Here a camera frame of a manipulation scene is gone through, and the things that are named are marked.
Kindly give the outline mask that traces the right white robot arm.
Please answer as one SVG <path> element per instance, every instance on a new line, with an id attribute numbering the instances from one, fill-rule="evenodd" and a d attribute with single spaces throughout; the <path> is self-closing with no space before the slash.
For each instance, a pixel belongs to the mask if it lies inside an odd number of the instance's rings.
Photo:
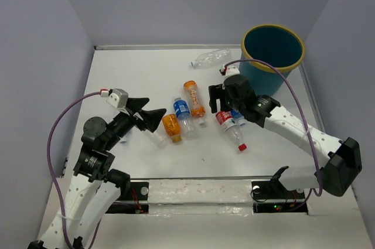
<path id="1" fill-rule="evenodd" d="M 355 139 L 341 140 L 305 125 L 277 100 L 257 95 L 240 74 L 209 86 L 209 100 L 212 112 L 235 110 L 248 122 L 282 136 L 313 158 L 313 166 L 283 166 L 273 175 L 270 191 L 275 197 L 317 188 L 341 197 L 362 171 L 360 145 Z"/>

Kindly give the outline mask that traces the short orange juice bottle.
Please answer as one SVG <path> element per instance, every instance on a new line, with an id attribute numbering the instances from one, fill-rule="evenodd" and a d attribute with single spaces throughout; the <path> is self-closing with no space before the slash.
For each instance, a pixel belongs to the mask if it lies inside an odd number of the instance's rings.
<path id="1" fill-rule="evenodd" d="M 181 128 L 178 123 L 178 119 L 175 114 L 168 114 L 162 118 L 162 123 L 167 133 L 168 137 L 172 140 L 173 143 L 180 142 L 181 137 Z"/>

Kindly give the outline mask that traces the blue cap bottle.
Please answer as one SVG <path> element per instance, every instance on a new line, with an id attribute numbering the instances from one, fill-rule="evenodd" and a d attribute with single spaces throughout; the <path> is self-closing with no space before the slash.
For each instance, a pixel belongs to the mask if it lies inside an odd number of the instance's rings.
<path id="1" fill-rule="evenodd" d="M 121 140 L 119 141 L 119 143 L 121 145 L 126 145 L 129 143 L 129 139 L 130 139 L 130 136 L 131 136 L 131 131 L 128 131 L 122 138 Z"/>
<path id="2" fill-rule="evenodd" d="M 247 121 L 245 120 L 244 116 L 241 115 L 238 111 L 231 110 L 231 115 L 238 126 L 243 127 L 244 125 L 246 125 Z"/>

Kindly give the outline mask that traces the clear bottle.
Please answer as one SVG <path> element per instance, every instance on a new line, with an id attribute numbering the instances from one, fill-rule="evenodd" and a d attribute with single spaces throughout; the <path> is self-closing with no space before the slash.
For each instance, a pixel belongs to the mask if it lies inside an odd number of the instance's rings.
<path id="1" fill-rule="evenodd" d="M 158 148 L 163 148 L 167 145 L 168 139 L 160 134 L 158 131 L 151 132 L 146 130 L 145 132 L 146 137 Z"/>
<path id="2" fill-rule="evenodd" d="M 232 52 L 230 49 L 217 49 L 199 55 L 191 62 L 194 69 L 205 69 L 216 65 L 222 65 L 232 60 Z"/>

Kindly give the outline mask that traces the blue label water bottle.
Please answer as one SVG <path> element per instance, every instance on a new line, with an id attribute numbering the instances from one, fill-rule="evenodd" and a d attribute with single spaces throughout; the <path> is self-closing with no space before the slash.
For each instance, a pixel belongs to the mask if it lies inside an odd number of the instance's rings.
<path id="1" fill-rule="evenodd" d="M 180 97 L 175 98 L 173 102 L 173 109 L 184 135 L 187 138 L 195 138 L 196 130 L 187 102 Z"/>

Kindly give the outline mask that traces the red label red cap bottle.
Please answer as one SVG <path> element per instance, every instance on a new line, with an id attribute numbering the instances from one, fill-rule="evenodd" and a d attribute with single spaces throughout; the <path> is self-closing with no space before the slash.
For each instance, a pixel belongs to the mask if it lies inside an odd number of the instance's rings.
<path id="1" fill-rule="evenodd" d="M 219 111 L 216 114 L 216 120 L 223 130 L 225 137 L 240 151 L 245 151 L 247 145 L 244 142 L 243 134 L 236 124 L 231 112 Z"/>

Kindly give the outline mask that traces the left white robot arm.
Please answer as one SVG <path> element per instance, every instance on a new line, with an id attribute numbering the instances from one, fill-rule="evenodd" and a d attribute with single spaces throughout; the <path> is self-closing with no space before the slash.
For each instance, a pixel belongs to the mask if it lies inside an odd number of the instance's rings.
<path id="1" fill-rule="evenodd" d="M 81 150 L 67 193 L 52 177 L 60 208 L 40 239 L 29 248 L 91 248 L 103 215 L 117 199 L 128 196 L 130 175 L 111 167 L 113 147 L 133 128 L 155 132 L 166 109 L 144 110 L 148 98 L 121 97 L 107 91 L 107 102 L 118 113 L 111 122 L 89 118 L 83 126 Z"/>

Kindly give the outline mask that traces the tall orange drink bottle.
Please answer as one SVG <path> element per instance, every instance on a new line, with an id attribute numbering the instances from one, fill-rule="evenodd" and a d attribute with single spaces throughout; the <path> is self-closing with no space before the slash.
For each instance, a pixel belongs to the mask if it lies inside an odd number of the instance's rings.
<path id="1" fill-rule="evenodd" d="M 206 110 L 200 100 L 199 90 L 198 90 L 196 82 L 193 80 L 189 80 L 185 82 L 183 85 L 183 89 L 187 96 L 187 100 L 188 100 L 188 104 L 189 104 L 192 117 L 197 120 L 198 124 L 201 127 L 204 127 L 206 125 L 206 121 L 205 121 Z"/>

